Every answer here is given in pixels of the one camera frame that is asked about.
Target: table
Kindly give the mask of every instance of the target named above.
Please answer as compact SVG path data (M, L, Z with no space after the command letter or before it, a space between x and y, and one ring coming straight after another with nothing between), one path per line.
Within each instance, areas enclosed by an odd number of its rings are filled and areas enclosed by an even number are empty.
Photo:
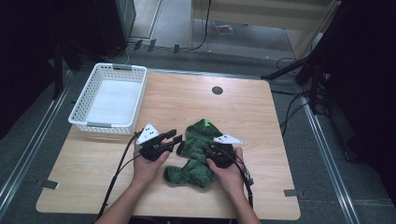
M222 87L223 94L212 92ZM148 72L148 85L136 129L148 122L159 132L186 128L209 119L223 133L244 141L245 163L254 178L254 210L260 219L298 219L296 196L270 86L263 80ZM42 213L97 214L130 136L83 133L73 126L49 175L57 189L43 189L36 209ZM132 158L132 151L126 161ZM235 213L215 179L208 189L171 187L163 179L166 165L182 167L175 152L142 196L135 216L232 218ZM133 165L120 173L109 198L112 204L130 183Z
M296 59L332 21L336 0L212 0L210 21L227 21L286 30ZM206 20L209 0L191 0L190 48L194 19Z

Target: basket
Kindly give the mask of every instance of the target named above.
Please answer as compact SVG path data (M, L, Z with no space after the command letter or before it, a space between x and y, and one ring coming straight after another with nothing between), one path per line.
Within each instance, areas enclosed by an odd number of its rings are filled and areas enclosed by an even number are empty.
M147 85L147 68L98 63L69 122L83 132L133 134Z

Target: gray carpet floor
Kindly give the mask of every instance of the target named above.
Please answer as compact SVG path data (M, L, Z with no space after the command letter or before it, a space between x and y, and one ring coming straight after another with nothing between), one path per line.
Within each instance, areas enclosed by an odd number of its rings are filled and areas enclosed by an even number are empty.
M172 49L155 49L147 52L129 48L128 64L143 65L152 69L197 71L228 74L233 77L259 79L277 70L276 61L257 58L221 55L207 52L181 51L174 54ZM62 148L71 124L67 118L73 108L94 62L83 59L80 71L73 71L70 89L56 119L51 124L40 149L22 180L1 223L92 223L93 215L42 214L35 210L41 189L35 187L37 179L46 179ZM112 57L114 63L125 63L127 56L121 52ZM298 92L293 84L293 75L285 75L279 80L270 81L273 91ZM18 162L35 128L51 103L53 86L49 86L35 103L21 116L9 134L0 141L0 183L4 183ZM286 117L286 111L293 96L273 94L279 122ZM344 159L340 144L331 120L318 116L333 155L346 185L355 202L361 223L396 223L396 210L389 203L377 173L365 164L351 164ZM284 136L285 148L290 162L295 188L304 196L299 197L301 218L296 221L263 220L262 223L347 223L337 196L334 192L328 171L318 149L318 144L303 110L290 120Z

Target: dark green fabric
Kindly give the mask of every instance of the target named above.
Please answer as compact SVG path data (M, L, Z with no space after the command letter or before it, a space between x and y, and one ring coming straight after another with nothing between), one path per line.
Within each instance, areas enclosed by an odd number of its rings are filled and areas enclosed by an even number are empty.
M186 130L186 144L180 156L190 158L183 167L167 166L164 178L172 184L191 184L207 188L213 182L213 172L207 167L203 148L213 142L213 138L222 133L207 119L201 119Z

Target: forearm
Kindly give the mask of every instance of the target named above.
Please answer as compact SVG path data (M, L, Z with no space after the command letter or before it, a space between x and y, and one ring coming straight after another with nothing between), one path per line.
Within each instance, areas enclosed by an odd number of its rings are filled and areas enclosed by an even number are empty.
M96 223L128 223L145 186L134 181L121 196L107 209Z
M228 195L233 203L233 206L235 207L236 217L239 224L261 224L243 192L233 192L229 193Z

